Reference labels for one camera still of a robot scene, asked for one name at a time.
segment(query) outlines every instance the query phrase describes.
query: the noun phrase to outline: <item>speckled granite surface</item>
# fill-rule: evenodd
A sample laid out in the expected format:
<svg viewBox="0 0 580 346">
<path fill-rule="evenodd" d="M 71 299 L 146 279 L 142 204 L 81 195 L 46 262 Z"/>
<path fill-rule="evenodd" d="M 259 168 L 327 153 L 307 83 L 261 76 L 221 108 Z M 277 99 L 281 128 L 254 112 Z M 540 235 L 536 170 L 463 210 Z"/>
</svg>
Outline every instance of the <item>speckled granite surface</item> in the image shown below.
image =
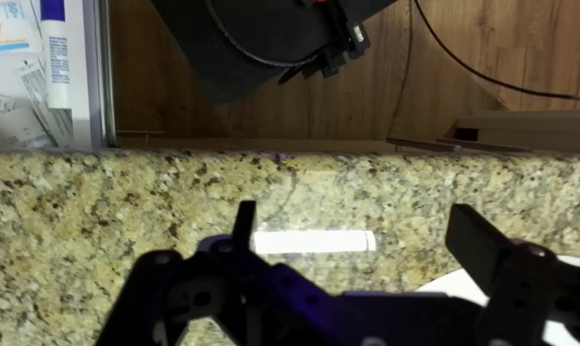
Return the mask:
<svg viewBox="0 0 580 346">
<path fill-rule="evenodd" d="M 2 154 L 0 345 L 92 345 L 138 254 L 190 256 L 244 199 L 259 231 L 377 233 L 377 254 L 284 258 L 332 293 L 413 291 L 455 270 L 453 203 L 580 256 L 580 158 Z"/>
</svg>

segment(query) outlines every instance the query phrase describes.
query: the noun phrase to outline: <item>black mount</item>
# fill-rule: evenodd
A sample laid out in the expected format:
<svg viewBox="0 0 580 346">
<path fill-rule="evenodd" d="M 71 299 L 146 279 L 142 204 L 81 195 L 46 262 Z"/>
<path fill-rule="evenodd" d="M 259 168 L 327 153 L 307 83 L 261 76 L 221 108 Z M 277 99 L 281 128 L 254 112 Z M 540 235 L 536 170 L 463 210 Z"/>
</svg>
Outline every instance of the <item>black mount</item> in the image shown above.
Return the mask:
<svg viewBox="0 0 580 346">
<path fill-rule="evenodd" d="M 446 295 L 331 297 L 288 266 L 250 251 L 256 203 L 231 237 L 210 237 L 183 260 L 142 256 L 98 345 L 179 345 L 188 324 L 213 318 L 242 346 L 542 345 L 546 320 L 580 341 L 580 268 L 536 245 L 515 245 L 469 206 L 453 206 L 446 245 L 490 297 L 480 308 Z"/>
<path fill-rule="evenodd" d="M 267 80 L 334 76 L 369 49 L 363 22 L 394 0 L 152 0 L 217 103 Z"/>
</svg>

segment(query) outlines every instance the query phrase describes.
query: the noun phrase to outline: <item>printed label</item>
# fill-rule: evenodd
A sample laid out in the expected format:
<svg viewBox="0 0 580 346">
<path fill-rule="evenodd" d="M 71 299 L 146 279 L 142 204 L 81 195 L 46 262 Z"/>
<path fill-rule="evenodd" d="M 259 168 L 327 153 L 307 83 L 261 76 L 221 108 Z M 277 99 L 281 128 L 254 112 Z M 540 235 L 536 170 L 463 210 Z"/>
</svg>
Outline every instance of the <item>printed label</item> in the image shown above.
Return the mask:
<svg viewBox="0 0 580 346">
<path fill-rule="evenodd" d="M 23 87 L 27 89 L 33 110 L 46 133 L 54 139 L 60 149 L 73 145 L 73 120 L 67 110 L 50 110 L 46 106 L 46 81 L 41 66 L 25 66 L 19 70 Z"/>
<path fill-rule="evenodd" d="M 33 24 L 19 3 L 0 3 L 0 53 L 39 51 L 41 37 Z"/>
<path fill-rule="evenodd" d="M 69 85 L 67 39 L 50 37 L 52 83 Z"/>
</svg>

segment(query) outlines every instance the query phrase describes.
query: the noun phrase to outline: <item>wood grain panel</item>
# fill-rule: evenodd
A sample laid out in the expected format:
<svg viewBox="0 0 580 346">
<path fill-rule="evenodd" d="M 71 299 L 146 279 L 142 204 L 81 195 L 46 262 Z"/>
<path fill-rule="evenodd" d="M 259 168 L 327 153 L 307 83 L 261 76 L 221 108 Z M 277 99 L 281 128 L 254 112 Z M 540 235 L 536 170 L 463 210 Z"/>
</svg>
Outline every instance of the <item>wood grain panel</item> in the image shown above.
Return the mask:
<svg viewBox="0 0 580 346">
<path fill-rule="evenodd" d="M 580 95 L 580 0 L 423 0 L 434 30 L 463 60 L 532 89 Z M 394 118 L 407 56 L 409 3 L 369 20 L 373 49 L 340 76 L 263 85 L 215 106 L 150 0 L 114 0 L 117 130 L 173 139 L 432 141 L 478 110 L 580 110 L 525 97 L 457 68 L 415 18 L 409 83 Z"/>
</svg>

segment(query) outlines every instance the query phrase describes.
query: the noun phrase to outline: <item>black cable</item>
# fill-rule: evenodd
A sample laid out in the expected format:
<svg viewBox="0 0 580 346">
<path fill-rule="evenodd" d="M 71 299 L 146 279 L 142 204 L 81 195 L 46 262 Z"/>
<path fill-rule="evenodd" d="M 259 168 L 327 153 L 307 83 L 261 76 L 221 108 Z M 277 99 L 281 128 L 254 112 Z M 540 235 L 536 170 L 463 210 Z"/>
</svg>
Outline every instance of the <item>black cable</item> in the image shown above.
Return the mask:
<svg viewBox="0 0 580 346">
<path fill-rule="evenodd" d="M 409 81 L 409 68 L 411 68 L 411 58 L 413 58 L 413 5 L 411 0 L 407 0 L 407 56 L 405 56 L 405 70 L 404 70 L 404 78 L 402 78 L 402 89 L 396 101 L 396 106 L 392 110 L 392 122 L 388 128 L 386 137 L 392 135 L 396 122 L 400 120 L 402 114 L 402 105 L 404 105 L 404 97 L 405 97 L 405 89 L 407 89 L 407 81 Z"/>
<path fill-rule="evenodd" d="M 503 89 L 511 89 L 511 91 L 517 91 L 517 93 L 523 93 L 523 95 L 532 95 L 532 97 L 540 97 L 540 99 L 559 99 L 559 101 L 578 101 L 580 103 L 580 97 L 576 95 L 563 95 L 563 93 L 544 93 L 544 91 L 532 91 L 532 89 L 525 89 L 525 87 L 519 87 L 519 85 L 511 85 L 511 83 L 505 83 L 505 81 L 500 81 L 500 80 L 494 80 L 490 76 L 484 76 L 480 72 L 476 72 L 475 68 L 471 68 L 469 64 L 465 64 L 457 55 L 453 55 L 446 43 L 440 39 L 440 35 L 432 30 L 430 22 L 427 20 L 425 12 L 423 12 L 423 6 L 419 0 L 413 0 L 417 10 L 419 10 L 419 16 L 423 18 L 425 22 L 425 28 L 428 30 L 430 37 L 440 45 L 440 49 L 455 62 L 459 64 L 463 70 L 471 72 L 473 76 L 488 81 L 488 83 L 494 83 L 494 85 L 500 85 Z"/>
<path fill-rule="evenodd" d="M 277 68 L 277 70 L 294 70 L 294 68 L 304 68 L 311 62 L 317 60 L 317 56 L 307 56 L 306 60 L 298 60 L 298 62 L 279 62 L 279 60 L 269 60 L 269 58 L 261 58 L 254 53 L 250 53 L 248 49 L 244 49 L 229 31 L 227 31 L 227 26 L 221 22 L 215 6 L 213 6 L 213 0 L 206 0 L 208 5 L 208 12 L 211 16 L 211 20 L 215 22 L 215 28 L 225 35 L 225 39 L 229 41 L 231 47 L 235 47 L 235 51 L 238 51 L 240 55 L 244 55 L 246 58 L 261 64 L 261 66 L 269 66 L 269 68 Z"/>
</svg>

